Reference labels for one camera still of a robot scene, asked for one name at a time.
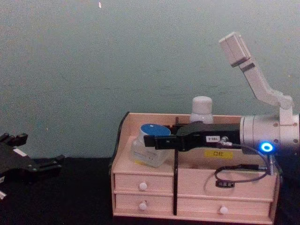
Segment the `wooden drawer organizer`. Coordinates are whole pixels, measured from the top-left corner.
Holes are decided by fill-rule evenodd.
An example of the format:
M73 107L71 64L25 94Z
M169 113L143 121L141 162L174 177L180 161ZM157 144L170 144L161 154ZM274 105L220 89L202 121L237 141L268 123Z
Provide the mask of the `wooden drawer organizer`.
M278 193L277 173L234 188L215 187L215 169L224 165L263 164L257 155L231 149L232 159L206 157L207 148L179 153L178 184L174 205L174 155L159 168L135 163L130 157L132 141L145 123L173 125L176 117L188 123L190 115L127 113L118 132L110 163L112 214L114 216L185 219L247 224L273 224ZM214 116L215 123L239 123L240 116ZM226 171L228 180L250 179L262 172ZM144 210L140 204L145 203ZM226 207L227 214L220 208Z

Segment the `black clamp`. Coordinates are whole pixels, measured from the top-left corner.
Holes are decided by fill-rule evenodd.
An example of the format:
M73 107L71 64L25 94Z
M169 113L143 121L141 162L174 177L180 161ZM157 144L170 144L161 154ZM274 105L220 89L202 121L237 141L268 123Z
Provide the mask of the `black clamp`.
M36 163L24 152L14 148L24 145L27 137L27 134L14 137L7 133L0 136L0 183L16 180L30 183L59 174L65 158L63 155Z

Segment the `blue lid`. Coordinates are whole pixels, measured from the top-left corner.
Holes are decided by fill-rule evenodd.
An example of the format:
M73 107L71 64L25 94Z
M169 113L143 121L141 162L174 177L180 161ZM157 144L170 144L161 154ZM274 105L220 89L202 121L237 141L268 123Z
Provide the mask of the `blue lid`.
M168 136L171 134L171 131L161 125L147 123L141 126L141 131L143 131L147 135L155 135L155 136Z

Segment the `black metal mount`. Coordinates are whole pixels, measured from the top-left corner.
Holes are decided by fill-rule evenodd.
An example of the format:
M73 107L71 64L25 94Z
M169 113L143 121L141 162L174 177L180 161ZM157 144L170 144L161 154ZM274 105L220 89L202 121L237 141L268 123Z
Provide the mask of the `black metal mount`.
M57 176L64 156L60 155L43 163L36 163L14 146L24 145L27 134L16 137L7 133L0 136L0 183L8 181L35 182Z
M218 147L223 136L230 142L240 144L239 124L204 124L201 121L190 124L175 124L169 127L170 136L145 135L146 147L155 149L179 149L189 151L197 147Z

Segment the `white drawer knob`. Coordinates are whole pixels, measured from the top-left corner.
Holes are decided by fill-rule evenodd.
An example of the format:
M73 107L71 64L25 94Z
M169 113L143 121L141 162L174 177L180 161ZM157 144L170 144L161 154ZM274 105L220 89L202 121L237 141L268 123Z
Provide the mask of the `white drawer knob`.
M222 206L222 207L220 208L220 213L221 213L221 214L227 214L227 213L228 213L227 207Z
M147 209L147 204L146 204L145 201L143 201L142 203L140 203L139 209L140 209L140 210L146 210L146 209Z
M147 188L146 182L140 183L139 187L140 187L140 190L142 190L142 191L146 190L146 188Z

